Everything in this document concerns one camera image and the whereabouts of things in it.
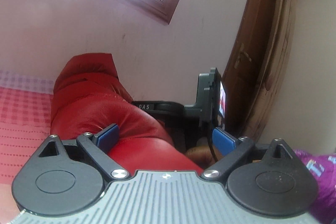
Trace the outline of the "person's right hand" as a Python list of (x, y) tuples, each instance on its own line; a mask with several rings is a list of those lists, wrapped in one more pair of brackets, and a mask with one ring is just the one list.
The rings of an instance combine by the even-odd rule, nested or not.
[(217, 160), (224, 158), (224, 156), (214, 147), (214, 155), (211, 153), (211, 149), (207, 145), (197, 146), (190, 148), (186, 151), (185, 156), (188, 157), (191, 161), (193, 161), (197, 166), (202, 169), (206, 169), (213, 164), (215, 164)]

